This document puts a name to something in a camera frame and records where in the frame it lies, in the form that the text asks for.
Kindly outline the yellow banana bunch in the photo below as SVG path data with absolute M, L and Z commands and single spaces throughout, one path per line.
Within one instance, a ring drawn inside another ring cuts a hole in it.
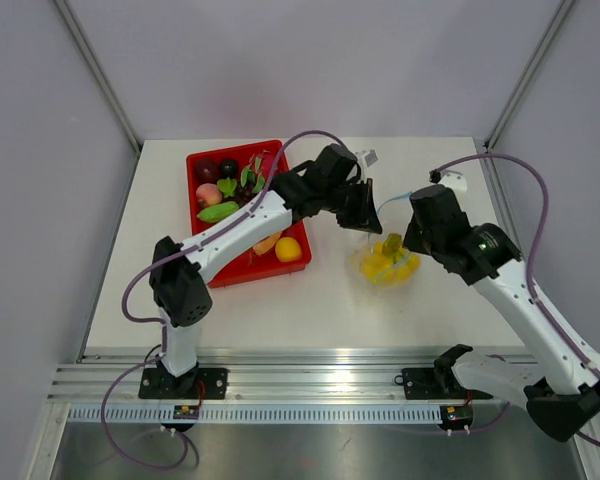
M 420 257 L 406 249 L 403 236 L 389 233 L 357 253 L 358 272 L 371 285 L 393 287 L 408 282 L 420 269 Z

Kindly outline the clear zip top bag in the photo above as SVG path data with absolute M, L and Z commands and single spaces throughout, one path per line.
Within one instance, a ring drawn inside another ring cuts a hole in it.
M 412 209 L 411 191 L 388 198 L 376 207 L 380 234 L 354 237 L 346 261 L 347 274 L 359 288 L 380 294 L 404 290 L 418 273 L 421 258 L 403 246 Z

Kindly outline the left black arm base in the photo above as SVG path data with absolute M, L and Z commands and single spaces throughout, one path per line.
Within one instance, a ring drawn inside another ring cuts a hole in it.
M 148 400 L 223 400 L 229 371 L 226 368 L 198 367 L 175 377 L 161 366 L 146 368 L 138 397 Z

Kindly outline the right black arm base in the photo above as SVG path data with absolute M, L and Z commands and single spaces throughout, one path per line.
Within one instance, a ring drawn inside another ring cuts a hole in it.
M 462 387 L 452 373 L 458 359 L 473 348 L 457 344 L 439 355 L 431 366 L 405 367 L 393 383 L 402 387 L 406 400 L 491 400 L 493 396 L 480 390 Z

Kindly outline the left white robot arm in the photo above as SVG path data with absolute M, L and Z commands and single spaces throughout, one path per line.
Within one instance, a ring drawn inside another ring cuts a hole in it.
M 212 307 L 208 283 L 259 241 L 322 211 L 334 214 L 343 229 L 382 231 L 373 181 L 338 144 L 272 176 L 267 189 L 218 224 L 180 244 L 169 237 L 156 244 L 149 285 L 166 323 L 160 382 L 171 396 L 186 397 L 196 385 L 196 325 Z

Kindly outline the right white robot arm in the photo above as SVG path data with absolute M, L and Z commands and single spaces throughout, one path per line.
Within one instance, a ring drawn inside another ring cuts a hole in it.
M 434 184 L 409 198 L 404 246 L 459 276 L 505 319 L 533 356 L 533 369 L 458 344 L 433 364 L 446 396 L 475 390 L 524 409 L 536 426 L 566 442 L 600 413 L 600 353 L 568 323 L 534 281 L 527 260 L 495 224 L 470 224 L 454 191 Z

